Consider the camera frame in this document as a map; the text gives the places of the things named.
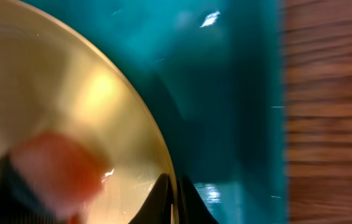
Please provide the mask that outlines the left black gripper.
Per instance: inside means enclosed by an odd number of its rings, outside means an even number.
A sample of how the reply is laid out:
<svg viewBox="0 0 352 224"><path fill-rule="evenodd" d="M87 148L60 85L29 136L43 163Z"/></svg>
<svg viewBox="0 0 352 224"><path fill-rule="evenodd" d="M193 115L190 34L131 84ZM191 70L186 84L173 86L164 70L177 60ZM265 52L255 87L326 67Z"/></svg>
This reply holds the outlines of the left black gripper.
<svg viewBox="0 0 352 224"><path fill-rule="evenodd" d="M0 224L55 224L50 215L42 215L11 198L0 199Z"/></svg>

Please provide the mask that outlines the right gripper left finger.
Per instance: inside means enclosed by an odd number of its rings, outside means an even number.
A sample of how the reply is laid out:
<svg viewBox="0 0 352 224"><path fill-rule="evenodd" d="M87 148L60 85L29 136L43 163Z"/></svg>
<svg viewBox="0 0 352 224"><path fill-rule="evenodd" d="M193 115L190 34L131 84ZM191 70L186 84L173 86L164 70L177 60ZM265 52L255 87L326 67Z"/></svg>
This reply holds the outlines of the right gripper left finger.
<svg viewBox="0 0 352 224"><path fill-rule="evenodd" d="M129 224L170 224L173 190L168 174L161 174Z"/></svg>

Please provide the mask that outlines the yellow-green plate top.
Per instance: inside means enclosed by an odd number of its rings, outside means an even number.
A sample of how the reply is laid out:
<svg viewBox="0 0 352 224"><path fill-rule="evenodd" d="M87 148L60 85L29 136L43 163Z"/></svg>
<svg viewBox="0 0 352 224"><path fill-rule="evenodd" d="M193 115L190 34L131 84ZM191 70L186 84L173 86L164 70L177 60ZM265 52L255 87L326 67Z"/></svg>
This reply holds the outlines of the yellow-green plate top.
<svg viewBox="0 0 352 224"><path fill-rule="evenodd" d="M17 143L58 130L113 165L87 223L129 223L161 174L173 190L163 136L122 72L86 38L20 1L0 1L0 157Z"/></svg>

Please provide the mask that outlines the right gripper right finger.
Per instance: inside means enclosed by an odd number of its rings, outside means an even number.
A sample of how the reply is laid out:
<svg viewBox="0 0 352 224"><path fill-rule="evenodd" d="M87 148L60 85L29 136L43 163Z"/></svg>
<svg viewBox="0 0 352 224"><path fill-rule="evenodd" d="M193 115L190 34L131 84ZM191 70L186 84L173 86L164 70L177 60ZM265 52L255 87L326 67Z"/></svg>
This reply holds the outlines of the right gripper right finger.
<svg viewBox="0 0 352 224"><path fill-rule="evenodd" d="M177 187L180 224L219 224L187 177L179 179Z"/></svg>

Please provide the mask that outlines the orange green sponge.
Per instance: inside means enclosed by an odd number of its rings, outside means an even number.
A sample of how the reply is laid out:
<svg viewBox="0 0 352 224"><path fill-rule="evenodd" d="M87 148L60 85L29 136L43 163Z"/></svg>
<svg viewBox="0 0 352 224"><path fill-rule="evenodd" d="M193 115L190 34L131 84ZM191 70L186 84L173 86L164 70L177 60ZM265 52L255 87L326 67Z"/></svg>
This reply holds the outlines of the orange green sponge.
<svg viewBox="0 0 352 224"><path fill-rule="evenodd" d="M86 223L113 165L71 137L44 132L0 157L0 215Z"/></svg>

